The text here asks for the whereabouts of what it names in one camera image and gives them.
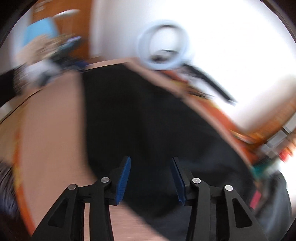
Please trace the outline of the folded dark pants stack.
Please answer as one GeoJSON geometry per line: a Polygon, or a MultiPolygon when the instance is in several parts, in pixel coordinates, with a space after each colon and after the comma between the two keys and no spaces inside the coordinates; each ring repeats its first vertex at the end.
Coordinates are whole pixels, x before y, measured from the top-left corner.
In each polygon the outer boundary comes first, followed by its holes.
{"type": "Polygon", "coordinates": [[[268,240],[281,240],[293,223],[287,183],[280,171],[265,180],[263,200],[255,209],[255,217],[268,240]]]}

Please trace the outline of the black pants pink trim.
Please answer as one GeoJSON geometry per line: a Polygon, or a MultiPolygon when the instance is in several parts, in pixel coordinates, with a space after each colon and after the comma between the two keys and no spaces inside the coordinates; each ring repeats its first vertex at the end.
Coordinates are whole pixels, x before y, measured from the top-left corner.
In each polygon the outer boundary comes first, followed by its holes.
{"type": "Polygon", "coordinates": [[[90,168],[99,176],[129,156],[124,200],[168,240],[185,239],[191,212],[178,200],[172,157],[208,185],[230,184],[246,203],[251,201],[255,185],[247,165],[179,97],[122,64],[87,70],[82,84],[90,168]]]}

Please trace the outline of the small white desk lamp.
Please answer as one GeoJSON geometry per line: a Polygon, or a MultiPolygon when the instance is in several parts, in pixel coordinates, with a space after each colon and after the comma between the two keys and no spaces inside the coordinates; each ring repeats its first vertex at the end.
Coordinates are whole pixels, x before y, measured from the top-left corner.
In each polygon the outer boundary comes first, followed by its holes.
{"type": "Polygon", "coordinates": [[[80,13],[79,9],[68,9],[68,10],[62,11],[62,12],[54,15],[53,18],[54,19],[63,19],[63,18],[67,18],[70,16],[77,15],[78,13],[80,13]]]}

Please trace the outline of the peach bed blanket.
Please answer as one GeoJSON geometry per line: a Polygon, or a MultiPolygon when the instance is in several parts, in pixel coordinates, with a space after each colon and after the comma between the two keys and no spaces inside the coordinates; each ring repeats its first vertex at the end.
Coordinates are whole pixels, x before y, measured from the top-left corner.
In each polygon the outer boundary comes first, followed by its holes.
{"type": "Polygon", "coordinates": [[[170,161],[250,202],[254,180],[231,123],[184,82],[133,59],[68,71],[1,124],[1,158],[29,240],[184,240],[190,208],[178,201],[170,161]]]}

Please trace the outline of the wooden door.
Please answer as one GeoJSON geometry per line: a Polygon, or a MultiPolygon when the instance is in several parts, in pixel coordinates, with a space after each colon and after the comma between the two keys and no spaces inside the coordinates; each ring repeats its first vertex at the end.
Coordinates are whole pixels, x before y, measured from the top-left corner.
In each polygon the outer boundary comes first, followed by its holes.
{"type": "Polygon", "coordinates": [[[92,3],[92,0],[37,1],[33,6],[32,22],[52,17],[59,33],[82,37],[82,43],[72,52],[72,55],[88,60],[90,58],[89,34],[92,3]],[[75,9],[78,10],[78,13],[74,15],[55,16],[64,11],[75,9]]]}

